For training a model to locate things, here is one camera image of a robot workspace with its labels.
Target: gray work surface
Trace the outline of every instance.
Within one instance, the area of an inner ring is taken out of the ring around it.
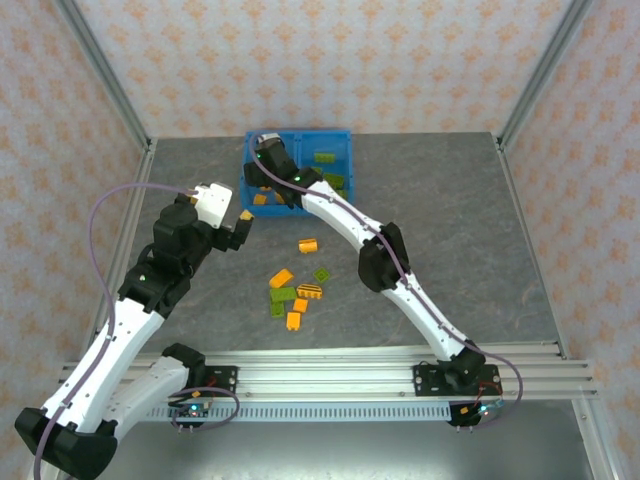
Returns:
[[[160,140],[150,181],[236,189],[226,221],[242,211],[237,194],[243,139]],[[411,268],[451,322],[476,343],[557,338],[549,304],[488,133],[354,135],[355,205],[402,230]],[[147,191],[132,260],[173,195]],[[298,240],[315,237],[303,255]],[[269,312],[268,281],[282,268],[293,285],[325,267],[324,298],[311,300],[298,332]],[[358,253],[317,218],[256,218],[240,251],[214,250],[191,291],[145,345],[244,350],[424,343],[411,322],[358,278]]]
[[[101,480],[589,480],[570,402],[523,402],[502,425],[231,423],[178,434],[141,423]]]

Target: blue bin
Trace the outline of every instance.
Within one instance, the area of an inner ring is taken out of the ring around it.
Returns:
[[[349,130],[280,130],[277,132],[284,142],[285,149],[299,168],[319,167],[323,173],[332,173],[344,177],[344,187],[349,203],[354,202],[353,152],[351,132]],[[244,140],[243,165],[252,162],[249,154],[249,138],[253,132],[247,132]],[[328,153],[335,156],[333,163],[316,163],[315,155]],[[267,205],[254,205],[256,194],[267,197]],[[259,188],[249,187],[240,175],[240,198],[242,206],[256,217],[281,217],[290,215],[310,215],[301,208],[293,210],[286,205],[276,203],[273,191],[262,192]]]

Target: green lego brick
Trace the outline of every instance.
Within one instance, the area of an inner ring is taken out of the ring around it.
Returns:
[[[316,163],[335,163],[336,155],[335,153],[314,153],[313,161]]]
[[[344,187],[344,177],[342,175],[336,175],[335,173],[325,173],[323,177],[327,182],[329,182],[329,185],[331,185],[335,189]]]
[[[313,272],[313,278],[315,278],[319,283],[326,282],[327,280],[329,280],[330,276],[331,275],[329,275],[329,272],[327,272],[326,268],[320,268],[319,270]]]
[[[269,295],[271,296],[271,303],[287,302],[298,298],[296,289],[293,287],[272,288]]]
[[[284,302],[271,303],[271,316],[273,318],[284,318]]]

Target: yellow lego brick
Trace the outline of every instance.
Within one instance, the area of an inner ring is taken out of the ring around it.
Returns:
[[[286,285],[291,280],[293,280],[293,273],[291,273],[286,268],[283,268],[273,277],[271,277],[271,280],[269,280],[269,286],[271,288],[280,288]]]
[[[265,195],[260,195],[258,193],[258,194],[256,194],[255,197],[253,197],[253,204],[254,205],[266,205],[267,204],[267,197]]]
[[[318,251],[318,241],[315,238],[305,238],[298,241],[298,250],[302,253],[313,253]]]
[[[317,285],[309,285],[303,283],[296,289],[296,292],[298,293],[299,297],[317,299],[322,298],[322,288],[318,287]]]
[[[249,210],[245,210],[240,214],[240,220],[251,220],[252,218],[253,218],[253,215]]]
[[[293,311],[305,313],[307,311],[307,307],[309,306],[309,300],[305,300],[304,298],[296,298],[293,302]]]
[[[301,315],[298,312],[287,313],[287,330],[300,330],[300,317]]]

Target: patterned wallpaper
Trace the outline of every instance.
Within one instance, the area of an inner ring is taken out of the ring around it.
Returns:
[[[556,318],[640,472],[640,4],[598,0],[508,152]],[[628,478],[637,478],[629,473]]]
[[[570,0],[80,0],[150,135],[499,133]]]
[[[0,4],[0,478],[22,480],[29,452],[13,430],[24,406],[77,359],[98,298],[86,216],[131,181],[140,149],[51,0]],[[98,213],[106,266],[126,196]]]

